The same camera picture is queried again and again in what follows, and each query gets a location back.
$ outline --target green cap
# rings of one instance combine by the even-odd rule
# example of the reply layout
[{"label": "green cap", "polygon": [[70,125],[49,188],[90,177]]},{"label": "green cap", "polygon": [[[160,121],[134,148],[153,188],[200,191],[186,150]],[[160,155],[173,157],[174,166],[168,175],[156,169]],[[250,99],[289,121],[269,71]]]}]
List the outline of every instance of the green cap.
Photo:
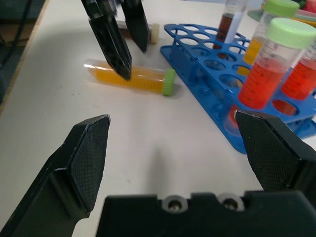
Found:
[{"label": "green cap", "polygon": [[316,29],[288,18],[275,18],[266,32],[267,39],[290,48],[307,48],[316,38]]},{"label": "green cap", "polygon": [[265,4],[265,11],[268,13],[282,16],[292,17],[297,12],[300,5],[290,0],[268,0]]},{"label": "green cap", "polygon": [[172,95],[173,91],[173,82],[174,78],[176,76],[176,71],[169,68],[166,70],[166,73],[164,74],[164,80],[162,85],[162,94],[170,96]]}]

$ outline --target blue test tube rack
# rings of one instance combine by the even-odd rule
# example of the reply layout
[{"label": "blue test tube rack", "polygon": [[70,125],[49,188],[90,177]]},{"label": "blue test tube rack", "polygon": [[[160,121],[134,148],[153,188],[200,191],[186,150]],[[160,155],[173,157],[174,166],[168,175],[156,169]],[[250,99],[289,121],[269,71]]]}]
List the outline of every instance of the blue test tube rack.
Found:
[{"label": "blue test tube rack", "polygon": [[[164,29],[174,41],[172,45],[160,49],[162,55],[237,151],[246,153],[238,129],[228,119],[233,104],[241,110],[278,116],[300,138],[316,134],[316,123],[312,120],[316,114],[316,99],[312,95],[300,101],[278,89],[261,110],[247,107],[238,100],[240,87],[246,79],[238,74],[238,69],[251,69],[242,59],[247,50],[245,45],[250,42],[246,37],[237,33],[234,41],[226,44],[216,40],[217,28],[169,24]],[[296,113],[291,116],[281,113],[273,106],[273,100],[293,105]]]}]

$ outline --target robotic arm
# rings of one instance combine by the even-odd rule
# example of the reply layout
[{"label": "robotic arm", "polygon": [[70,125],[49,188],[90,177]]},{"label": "robotic arm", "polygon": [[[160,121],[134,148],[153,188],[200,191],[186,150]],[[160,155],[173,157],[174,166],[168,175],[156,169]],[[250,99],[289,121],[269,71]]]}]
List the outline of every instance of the robotic arm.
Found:
[{"label": "robotic arm", "polygon": [[131,38],[146,52],[150,32],[141,0],[81,0],[91,28],[109,65],[124,79],[131,77],[132,57],[115,20],[121,5]]}]

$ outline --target test tube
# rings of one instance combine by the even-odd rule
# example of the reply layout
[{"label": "test tube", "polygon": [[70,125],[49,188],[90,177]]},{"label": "test tube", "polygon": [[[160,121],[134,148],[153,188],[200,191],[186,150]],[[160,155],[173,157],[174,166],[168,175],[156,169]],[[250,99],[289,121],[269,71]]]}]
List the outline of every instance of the test tube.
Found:
[{"label": "test tube", "polygon": [[281,90],[297,100],[305,100],[316,87],[316,41],[306,50]]},{"label": "test tube", "polygon": [[[295,15],[299,8],[297,2],[291,0],[269,0],[265,4],[263,15],[259,25],[251,39],[250,45],[243,57],[245,63],[252,65],[266,39],[266,31],[271,21],[276,17],[290,18]],[[249,74],[249,70],[240,67],[238,73],[244,76]]]},{"label": "test tube", "polygon": [[314,41],[316,29],[299,21],[275,18],[266,37],[238,95],[244,105],[253,109],[265,107],[302,50]]},{"label": "test tube", "polygon": [[[126,23],[124,21],[117,21],[117,24],[123,37],[127,39],[131,38]],[[157,43],[159,39],[159,24],[149,24],[148,28],[150,33],[149,43]]]},{"label": "test tube", "polygon": [[243,13],[246,9],[247,0],[226,0],[225,10],[219,24],[216,39],[224,43],[232,43]]},{"label": "test tube", "polygon": [[125,80],[106,62],[89,60],[84,66],[98,82],[154,91],[166,96],[172,95],[173,82],[175,78],[175,71],[173,69],[162,71],[133,66],[131,79]]}]

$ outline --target white table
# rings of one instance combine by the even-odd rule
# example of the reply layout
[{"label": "white table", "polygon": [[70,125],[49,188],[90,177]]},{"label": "white table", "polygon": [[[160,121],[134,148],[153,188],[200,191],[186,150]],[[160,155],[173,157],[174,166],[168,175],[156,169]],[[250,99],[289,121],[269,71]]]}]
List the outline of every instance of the white table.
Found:
[{"label": "white table", "polygon": [[[160,42],[143,55],[128,42],[134,65],[169,67],[159,48],[170,44],[168,23],[217,27],[224,6],[179,0],[145,0]],[[123,19],[119,12],[118,19]],[[239,32],[251,37],[257,23],[245,15]],[[74,124],[110,114],[104,177],[89,219],[75,237],[93,237],[107,195],[192,192],[242,195],[260,190],[246,155],[235,151],[177,77],[173,97],[100,85],[89,79],[86,59],[104,56],[80,0],[51,0],[0,116],[0,228],[47,158]],[[316,147],[316,140],[310,139]]]}]

